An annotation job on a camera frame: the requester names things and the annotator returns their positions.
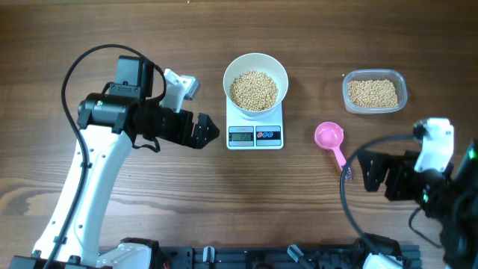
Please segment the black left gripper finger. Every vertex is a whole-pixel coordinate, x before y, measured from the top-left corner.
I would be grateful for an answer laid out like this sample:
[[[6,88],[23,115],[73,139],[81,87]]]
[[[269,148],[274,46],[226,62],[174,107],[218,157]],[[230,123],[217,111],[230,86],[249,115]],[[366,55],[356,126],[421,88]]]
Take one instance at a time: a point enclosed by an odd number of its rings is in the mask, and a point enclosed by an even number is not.
[[[195,123],[193,130],[194,131],[211,131],[215,129],[215,125],[212,119],[203,113],[199,113],[197,117],[197,122]]]
[[[193,136],[190,139],[190,147],[193,149],[202,149],[219,136],[220,130],[217,127],[196,126],[193,130]]]

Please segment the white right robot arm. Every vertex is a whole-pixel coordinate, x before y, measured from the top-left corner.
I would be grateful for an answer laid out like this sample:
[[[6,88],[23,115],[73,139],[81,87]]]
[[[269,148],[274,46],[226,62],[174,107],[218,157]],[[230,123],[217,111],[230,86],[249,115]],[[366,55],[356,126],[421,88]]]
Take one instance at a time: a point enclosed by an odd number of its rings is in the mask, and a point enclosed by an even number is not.
[[[412,134],[380,137],[359,147],[345,162],[360,163],[367,191],[386,185],[390,201],[413,200],[418,211],[441,224],[440,242],[450,268],[477,267],[477,141],[472,140],[456,177],[450,177],[454,129],[416,124]],[[396,140],[416,140],[419,153],[396,156],[369,147]]]

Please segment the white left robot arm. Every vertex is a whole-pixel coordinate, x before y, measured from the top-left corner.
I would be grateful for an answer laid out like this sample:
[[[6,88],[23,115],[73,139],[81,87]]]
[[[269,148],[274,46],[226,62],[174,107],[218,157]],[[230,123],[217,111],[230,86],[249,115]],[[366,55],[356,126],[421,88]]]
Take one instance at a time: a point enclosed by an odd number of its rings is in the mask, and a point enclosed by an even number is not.
[[[119,57],[114,81],[78,107],[80,138],[52,218],[29,257],[14,256],[11,268],[168,268],[157,241],[125,238],[99,253],[102,221],[114,182],[138,135],[158,152],[158,140],[201,149],[220,134],[206,114],[193,121],[182,109],[200,88],[193,76],[161,72],[165,91],[152,99],[153,62]]]

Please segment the pink plastic scoop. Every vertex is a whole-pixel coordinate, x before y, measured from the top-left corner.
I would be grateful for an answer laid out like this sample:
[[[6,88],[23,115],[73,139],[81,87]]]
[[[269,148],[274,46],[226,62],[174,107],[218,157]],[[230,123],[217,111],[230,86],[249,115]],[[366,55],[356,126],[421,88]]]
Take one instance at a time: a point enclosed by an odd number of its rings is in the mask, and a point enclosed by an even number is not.
[[[321,123],[314,132],[314,142],[324,150],[331,150],[334,153],[337,164],[344,172],[347,160],[341,151],[341,144],[344,141],[344,130],[334,122]]]

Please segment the cream white bowl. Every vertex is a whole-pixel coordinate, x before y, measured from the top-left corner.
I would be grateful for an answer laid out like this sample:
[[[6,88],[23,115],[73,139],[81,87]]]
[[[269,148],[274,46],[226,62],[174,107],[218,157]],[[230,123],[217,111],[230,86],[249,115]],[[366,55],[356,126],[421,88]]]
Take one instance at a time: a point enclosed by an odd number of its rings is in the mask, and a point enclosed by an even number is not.
[[[248,117],[259,117],[281,105],[288,86],[288,74],[282,64],[258,52],[234,59],[223,75],[227,99]]]

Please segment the clear plastic bean container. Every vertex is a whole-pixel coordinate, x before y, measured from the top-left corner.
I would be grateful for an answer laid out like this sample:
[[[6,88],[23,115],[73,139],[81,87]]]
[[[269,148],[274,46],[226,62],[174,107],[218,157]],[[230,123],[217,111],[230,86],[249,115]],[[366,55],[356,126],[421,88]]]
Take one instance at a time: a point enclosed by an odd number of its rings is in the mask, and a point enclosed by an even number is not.
[[[408,102],[404,77],[392,69],[360,69],[344,76],[344,106],[352,114],[387,114]]]

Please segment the white digital kitchen scale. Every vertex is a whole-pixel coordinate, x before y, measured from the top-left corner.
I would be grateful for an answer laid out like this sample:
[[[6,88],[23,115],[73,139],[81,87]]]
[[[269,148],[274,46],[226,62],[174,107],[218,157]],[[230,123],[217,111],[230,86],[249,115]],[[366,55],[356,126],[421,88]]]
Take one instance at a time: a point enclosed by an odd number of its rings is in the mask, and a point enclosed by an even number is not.
[[[230,150],[281,149],[284,146],[282,105],[258,117],[248,116],[226,101],[226,145]]]

